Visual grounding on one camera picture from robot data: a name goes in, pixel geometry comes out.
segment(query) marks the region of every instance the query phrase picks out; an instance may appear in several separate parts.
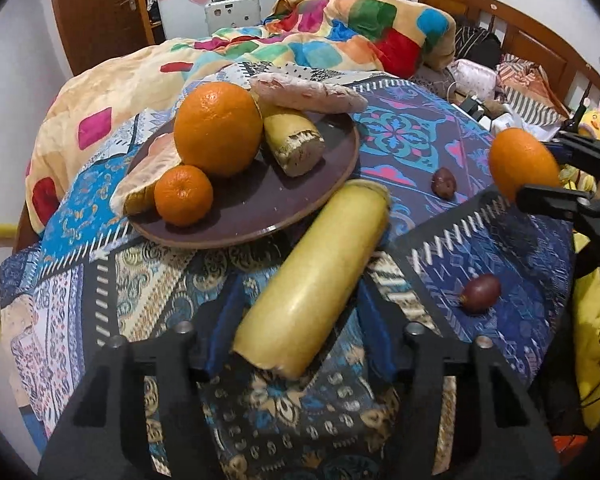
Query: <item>brown plate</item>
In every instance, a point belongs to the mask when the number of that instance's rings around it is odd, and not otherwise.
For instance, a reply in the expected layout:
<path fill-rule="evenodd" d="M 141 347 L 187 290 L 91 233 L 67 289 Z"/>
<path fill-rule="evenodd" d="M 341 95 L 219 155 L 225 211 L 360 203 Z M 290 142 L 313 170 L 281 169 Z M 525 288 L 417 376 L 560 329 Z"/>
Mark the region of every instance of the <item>brown plate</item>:
<path fill-rule="evenodd" d="M 166 224 L 155 209 L 131 216 L 129 222 L 156 243 L 209 249 L 255 240 L 311 214 L 351 175 L 358 161 L 360 139 L 346 114 L 309 116 L 326 144 L 322 160 L 309 173 L 295 178 L 286 176 L 263 143 L 247 170 L 213 181 L 214 203 L 200 222 L 187 228 L 174 227 Z M 131 161 L 128 172 L 146 157 L 156 137 L 172 131 L 173 121 L 149 137 Z"/>

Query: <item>tangerine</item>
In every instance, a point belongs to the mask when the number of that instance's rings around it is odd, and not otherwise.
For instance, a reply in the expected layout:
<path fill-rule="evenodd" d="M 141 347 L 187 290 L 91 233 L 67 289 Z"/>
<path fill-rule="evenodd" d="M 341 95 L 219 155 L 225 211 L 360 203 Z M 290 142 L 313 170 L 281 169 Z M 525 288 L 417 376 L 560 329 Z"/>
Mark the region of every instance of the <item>tangerine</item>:
<path fill-rule="evenodd" d="M 187 227 L 205 216 L 214 201 L 206 175 L 193 166 L 176 166 L 155 184 L 155 208 L 168 224 Z"/>
<path fill-rule="evenodd" d="M 508 128 L 496 136 L 489 150 L 489 169 L 500 192 L 512 202 L 526 184 L 560 187 L 554 156 L 520 128 Z"/>
<path fill-rule="evenodd" d="M 251 94 L 227 82 L 198 86 L 182 102 L 173 125 L 184 164 L 229 177 L 251 164 L 262 140 L 262 117 Z"/>

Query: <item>wooden door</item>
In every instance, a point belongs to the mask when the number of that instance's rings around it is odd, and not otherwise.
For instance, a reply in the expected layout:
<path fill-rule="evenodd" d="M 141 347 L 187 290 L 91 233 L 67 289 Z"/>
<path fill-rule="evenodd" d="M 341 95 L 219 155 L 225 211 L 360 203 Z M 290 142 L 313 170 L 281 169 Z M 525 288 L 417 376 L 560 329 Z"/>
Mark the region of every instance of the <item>wooden door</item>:
<path fill-rule="evenodd" d="M 147 46 L 138 0 L 52 0 L 69 65 L 78 75 Z"/>

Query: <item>wooden headboard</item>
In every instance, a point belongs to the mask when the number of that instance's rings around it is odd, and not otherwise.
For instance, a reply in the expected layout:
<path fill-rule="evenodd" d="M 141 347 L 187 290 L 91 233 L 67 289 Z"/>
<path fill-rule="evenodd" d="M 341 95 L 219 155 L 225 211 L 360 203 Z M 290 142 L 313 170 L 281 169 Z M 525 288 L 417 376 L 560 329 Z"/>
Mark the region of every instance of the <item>wooden headboard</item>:
<path fill-rule="evenodd" d="M 589 80 L 584 96 L 589 94 L 592 86 L 600 89 L 600 74 L 582 59 L 569 43 L 542 23 L 513 7 L 498 0 L 418 1 L 444 10 L 452 16 L 464 15 L 476 23 L 480 21 L 480 15 L 485 12 L 491 16 L 488 27 L 491 32 L 497 19 L 506 22 L 507 28 L 502 41 L 503 51 L 542 65 L 552 90 L 565 104 L 578 72 Z"/>

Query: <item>stuffed toy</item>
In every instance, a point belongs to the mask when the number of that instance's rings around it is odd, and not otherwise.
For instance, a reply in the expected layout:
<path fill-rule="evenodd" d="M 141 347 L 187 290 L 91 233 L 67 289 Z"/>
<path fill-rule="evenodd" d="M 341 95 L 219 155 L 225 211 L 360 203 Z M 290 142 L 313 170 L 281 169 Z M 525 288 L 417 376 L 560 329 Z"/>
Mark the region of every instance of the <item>stuffed toy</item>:
<path fill-rule="evenodd" d="M 583 115 L 578 125 L 578 133 L 581 136 L 600 140 L 600 104 L 597 110 L 589 110 Z M 560 171 L 560 181 L 563 184 L 573 182 L 579 191 L 595 193 L 598 190 L 595 178 L 568 164 L 563 166 Z"/>

